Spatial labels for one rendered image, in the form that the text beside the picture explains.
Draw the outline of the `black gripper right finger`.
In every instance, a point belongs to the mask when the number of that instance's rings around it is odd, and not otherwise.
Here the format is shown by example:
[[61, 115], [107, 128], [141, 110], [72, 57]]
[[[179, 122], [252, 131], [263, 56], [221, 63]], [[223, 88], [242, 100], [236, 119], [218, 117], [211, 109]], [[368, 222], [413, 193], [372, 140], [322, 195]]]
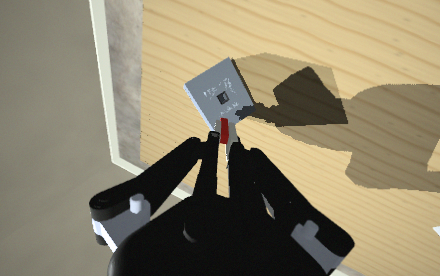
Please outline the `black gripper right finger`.
[[261, 263], [272, 259], [279, 245], [274, 219], [330, 276], [354, 248], [352, 237], [313, 207], [260, 149], [245, 149], [235, 123], [228, 128], [229, 197], [239, 197], [248, 254]]

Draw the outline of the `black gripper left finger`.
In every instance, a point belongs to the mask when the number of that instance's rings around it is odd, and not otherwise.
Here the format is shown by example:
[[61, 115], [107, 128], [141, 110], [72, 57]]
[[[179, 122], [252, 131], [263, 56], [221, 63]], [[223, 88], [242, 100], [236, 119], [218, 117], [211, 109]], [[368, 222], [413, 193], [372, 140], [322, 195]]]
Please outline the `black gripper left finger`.
[[[216, 128], [216, 129], [215, 129]], [[187, 211], [183, 244], [193, 253], [206, 251], [216, 226], [217, 164], [221, 120], [207, 141], [190, 137], [137, 177], [94, 195], [90, 211], [97, 243], [114, 251], [160, 208], [198, 159], [202, 159]]]

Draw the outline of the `grey block with square hole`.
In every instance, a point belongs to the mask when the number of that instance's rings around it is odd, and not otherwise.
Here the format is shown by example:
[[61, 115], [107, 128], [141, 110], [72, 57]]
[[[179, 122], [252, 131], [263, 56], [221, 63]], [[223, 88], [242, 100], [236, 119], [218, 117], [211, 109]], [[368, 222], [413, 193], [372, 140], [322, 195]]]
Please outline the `grey block with square hole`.
[[184, 90], [211, 131], [216, 120], [237, 124], [256, 111], [229, 57], [184, 84]]

